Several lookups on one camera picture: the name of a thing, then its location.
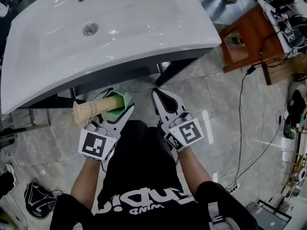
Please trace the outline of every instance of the black cable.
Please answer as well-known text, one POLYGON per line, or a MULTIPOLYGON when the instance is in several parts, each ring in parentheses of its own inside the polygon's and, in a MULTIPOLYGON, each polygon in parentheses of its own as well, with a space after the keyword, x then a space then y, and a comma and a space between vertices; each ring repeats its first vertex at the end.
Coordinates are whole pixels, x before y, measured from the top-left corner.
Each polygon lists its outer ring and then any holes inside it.
POLYGON ((265 10, 263 10, 263 15, 266 17, 266 19, 267 19, 267 21, 269 22, 269 23, 271 23, 271 25, 272 26, 276 26, 276 27, 278 27, 279 29, 281 29, 281 28, 283 28, 283 29, 289 29, 288 27, 285 27, 285 26, 280 26, 280 25, 275 25, 275 24, 273 24, 271 21, 270 21, 270 19, 269 19, 269 17, 267 16, 267 14, 266 14, 266 12, 267 12, 267 7, 266 6, 264 6, 264 8, 265 8, 265 10))
POLYGON ((239 165, 238 165, 238 171, 236 172, 236 176, 235 176, 235 180, 234 183, 236 184, 236 177, 239 174, 239 170, 240 170, 240 163, 241 163, 241 153, 242 153, 242 123, 241 123, 241 98, 242 98, 242 92, 243 92, 243 83, 244 83, 244 79, 247 76, 248 73, 246 73, 243 77, 242 80, 242 85, 241 85, 241 93, 240 93, 240 102, 239 102, 239 120, 240 120, 240 153, 239 153, 239 165))
POLYGON ((277 113, 276 113, 276 115, 275 115, 275 119, 276 119, 276 123, 279 125, 280 123, 279 123, 279 120, 277 120, 277 115, 279 114, 279 116, 281 116, 282 115, 282 112, 281 111, 278 111, 277 113))
POLYGON ((272 63, 274 63, 275 61, 277 61, 277 60, 276 60, 276 59, 274 59, 274 60, 272 60, 271 62, 269 62, 269 63, 267 63, 267 64, 272 64, 272 63))
POLYGON ((277 65, 274 65, 274 66, 267 65, 267 67, 273 68, 273 67, 280 66, 280 65, 284 64, 286 62, 286 60, 289 58, 289 55, 291 53, 292 53, 292 49, 290 50, 290 52, 287 54, 287 56, 284 59, 280 59, 280 60, 282 60, 282 62, 280 62, 280 63, 278 63, 277 65))
POLYGON ((259 57, 260 57, 260 60, 261 60, 261 63, 263 64, 263 59, 262 59, 262 53, 263 53, 263 47, 264 47, 264 44, 266 41, 268 41, 271 37, 274 37, 276 36, 281 30, 279 30, 278 32, 275 32, 275 33, 272 33, 270 35, 268 35, 262 42, 261 44, 261 47, 260 47, 260 51, 259 51, 259 57))
POLYGON ((276 134, 274 135, 273 139, 271 140, 271 142, 269 143, 269 145, 266 147, 266 149, 262 152, 262 154, 260 154, 260 156, 246 169, 244 170, 239 176, 238 176, 238 179, 240 178, 241 175, 243 175, 251 166, 253 166, 257 161, 258 159, 265 153, 265 151, 269 148, 269 146, 272 144, 272 142, 274 141, 275 137, 277 136, 279 132, 279 127, 278 127, 278 130, 276 132, 276 134))

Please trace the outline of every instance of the beige cylinder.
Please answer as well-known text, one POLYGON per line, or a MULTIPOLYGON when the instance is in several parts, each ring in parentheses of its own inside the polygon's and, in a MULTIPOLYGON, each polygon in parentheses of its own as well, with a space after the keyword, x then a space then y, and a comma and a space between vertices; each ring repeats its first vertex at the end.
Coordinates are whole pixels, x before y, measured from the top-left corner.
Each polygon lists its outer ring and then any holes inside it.
POLYGON ((101 114, 102 112, 123 107, 124 105, 124 98, 116 94, 101 100, 94 100, 80 105, 74 102, 72 112, 76 124, 80 124, 88 118, 101 114))

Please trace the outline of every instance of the white sink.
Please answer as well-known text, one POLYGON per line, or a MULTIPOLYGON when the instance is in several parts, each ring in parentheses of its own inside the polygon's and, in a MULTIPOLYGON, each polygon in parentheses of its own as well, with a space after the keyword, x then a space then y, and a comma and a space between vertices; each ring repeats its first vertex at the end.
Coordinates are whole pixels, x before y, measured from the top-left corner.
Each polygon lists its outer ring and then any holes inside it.
POLYGON ((220 42, 197 0, 38 0, 12 22, 1 110, 93 71, 220 42), (98 30, 85 36, 93 23, 98 30))

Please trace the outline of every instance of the black bag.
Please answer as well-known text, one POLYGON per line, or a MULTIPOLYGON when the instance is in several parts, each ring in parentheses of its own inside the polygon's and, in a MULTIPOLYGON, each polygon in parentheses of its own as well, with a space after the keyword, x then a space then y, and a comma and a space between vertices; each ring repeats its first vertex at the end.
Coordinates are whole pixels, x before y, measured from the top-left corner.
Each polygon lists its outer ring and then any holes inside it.
POLYGON ((50 214, 56 202, 51 192, 35 182, 27 185, 24 199, 30 215, 39 220, 45 219, 50 214))

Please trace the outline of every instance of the floor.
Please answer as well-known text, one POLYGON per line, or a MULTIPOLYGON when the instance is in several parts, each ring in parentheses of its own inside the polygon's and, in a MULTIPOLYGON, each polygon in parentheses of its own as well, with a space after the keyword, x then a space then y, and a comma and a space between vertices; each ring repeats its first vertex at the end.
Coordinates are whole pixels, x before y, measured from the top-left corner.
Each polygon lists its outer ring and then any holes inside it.
MULTIPOLYGON (((170 83, 163 86, 179 94, 187 108, 200 121, 205 138, 192 146, 194 153, 211 177, 217 173, 220 183, 228 187, 238 166, 240 147, 239 94, 241 82, 247 69, 222 73, 224 65, 222 52, 216 48, 211 53, 181 72, 170 83)), ((136 104, 132 119, 143 120, 155 126, 155 115, 150 93, 157 75, 130 80, 113 87, 129 91, 136 104)), ((246 77, 242 93, 242 156, 241 165, 254 155, 240 171, 247 168, 267 147, 278 130, 275 114, 283 112, 287 97, 288 80, 273 86, 263 86, 263 72, 258 68, 246 77), (265 97, 263 137, 263 96, 265 97)), ((87 99, 93 98, 100 90, 91 92, 87 99)), ((36 112, 37 122, 44 121, 44 112, 36 112)), ((0 205, 11 215, 28 225, 30 229, 48 229, 52 214, 46 220, 36 220, 25 210, 24 190, 31 180, 38 181, 49 190, 59 189, 69 193, 77 177, 84 158, 78 154, 80 129, 72 122, 71 110, 51 111, 51 127, 20 134, 18 140, 1 152, 0 168, 10 161, 16 170, 18 184, 0 201, 0 205), (23 211, 21 214, 16 203, 23 211)), ((283 138, 280 131, 265 155, 240 177, 241 189, 234 196, 247 205, 258 199, 269 200, 282 188, 285 178, 285 152, 295 147, 294 142, 283 138)), ((178 176, 186 193, 189 189, 180 167, 178 176)), ((103 171, 99 174, 98 190, 103 185, 103 171)))

